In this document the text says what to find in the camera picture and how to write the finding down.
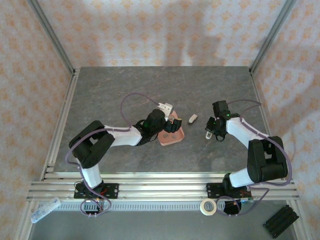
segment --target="masking tape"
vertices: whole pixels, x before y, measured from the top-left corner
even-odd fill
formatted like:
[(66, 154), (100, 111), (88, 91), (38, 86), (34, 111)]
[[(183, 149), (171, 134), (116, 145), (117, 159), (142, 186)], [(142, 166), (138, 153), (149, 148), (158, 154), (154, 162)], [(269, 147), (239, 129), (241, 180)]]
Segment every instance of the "masking tape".
[[(208, 202), (213, 205), (213, 210), (212, 211), (207, 211), (205, 209), (205, 203), (208, 203)], [(200, 203), (200, 211), (202, 212), (202, 214), (204, 214), (206, 216), (211, 216), (217, 211), (217, 204), (213, 199), (206, 198)]]

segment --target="gray stone tabletop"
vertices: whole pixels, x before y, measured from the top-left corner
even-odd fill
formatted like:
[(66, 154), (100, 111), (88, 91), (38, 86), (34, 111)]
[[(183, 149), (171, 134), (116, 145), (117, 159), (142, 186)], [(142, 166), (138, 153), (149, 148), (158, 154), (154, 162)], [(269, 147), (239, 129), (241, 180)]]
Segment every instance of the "gray stone tabletop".
[[(142, 146), (112, 147), (99, 163), (104, 173), (134, 172), (233, 172), (247, 165), (247, 149), (235, 137), (223, 142), (206, 139), (206, 123), (214, 115), (212, 103), (220, 100), (256, 100), (245, 66), (136, 66), (83, 67), (73, 95), (59, 147), (55, 172), (77, 172), (64, 161), (69, 141), (94, 120), (112, 127), (127, 127), (121, 118), (120, 102), (129, 93), (143, 93), (157, 102), (169, 103), (182, 118), (184, 139), (168, 146), (159, 140)], [(250, 102), (229, 106), (241, 114)], [(135, 124), (156, 105), (142, 96), (130, 96), (123, 112)], [(198, 119), (188, 125), (188, 119)], [(245, 114), (246, 121), (266, 132), (259, 108)]]

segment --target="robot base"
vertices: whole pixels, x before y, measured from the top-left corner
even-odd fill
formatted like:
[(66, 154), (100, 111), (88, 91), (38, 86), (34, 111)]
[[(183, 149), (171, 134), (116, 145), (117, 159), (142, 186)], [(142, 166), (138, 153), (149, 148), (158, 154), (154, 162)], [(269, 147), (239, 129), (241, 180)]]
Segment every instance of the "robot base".
[[(119, 184), (118, 183), (100, 183), (93, 189), (95, 192), (100, 193), (108, 199), (117, 199), (119, 193)], [(83, 182), (75, 184), (74, 196), (75, 199), (96, 199), (101, 197), (93, 194), (87, 189), (86, 185)]]
[(221, 196), (228, 196), (233, 199), (252, 198), (251, 192), (246, 186), (226, 188), (224, 183), (207, 183), (206, 192), (209, 199), (217, 199)]

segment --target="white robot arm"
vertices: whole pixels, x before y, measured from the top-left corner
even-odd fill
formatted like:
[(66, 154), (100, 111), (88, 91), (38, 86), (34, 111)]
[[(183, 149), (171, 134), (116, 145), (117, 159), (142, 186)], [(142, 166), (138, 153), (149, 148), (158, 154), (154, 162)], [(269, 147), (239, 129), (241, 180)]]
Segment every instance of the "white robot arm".
[[(125, 131), (127, 130), (127, 128), (125, 127), (110, 127), (105, 125), (104, 128), (114, 130), (108, 131), (108, 133), (114, 138), (114, 141), (111, 144), (110, 148), (122, 145), (136, 146), (142, 139), (141, 133), (135, 127), (131, 127), (129, 131)], [(81, 171), (83, 173), (85, 181), (92, 189), (102, 183), (98, 163), (88, 168), (83, 168), (83, 166), (81, 165)]]
[(288, 167), (285, 156), (276, 146), (265, 139), (270, 138), (283, 147), (280, 137), (270, 137), (250, 126), (243, 118), (240, 118), (239, 114), (229, 111), (226, 101), (214, 102), (212, 106), (215, 118), (210, 117), (206, 124), (206, 138), (210, 138), (213, 134), (216, 140), (222, 142), (226, 134), (230, 134), (235, 136), (248, 149), (247, 167), (226, 174), (223, 180), (226, 192), (232, 188), (287, 176)]

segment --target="floral wallpaper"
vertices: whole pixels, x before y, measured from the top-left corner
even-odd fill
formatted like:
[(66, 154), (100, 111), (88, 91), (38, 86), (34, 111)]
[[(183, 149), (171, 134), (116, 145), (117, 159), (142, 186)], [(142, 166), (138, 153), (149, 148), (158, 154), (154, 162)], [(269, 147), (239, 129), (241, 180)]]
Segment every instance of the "floral wallpaper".
[(72, 65), (251, 66), (285, 0), (39, 0)]
[(314, 239), (320, 236), (320, 8), (299, 0), (254, 75), (282, 137)]
[(0, 1), (0, 239), (39, 180), (70, 75), (26, 0)]

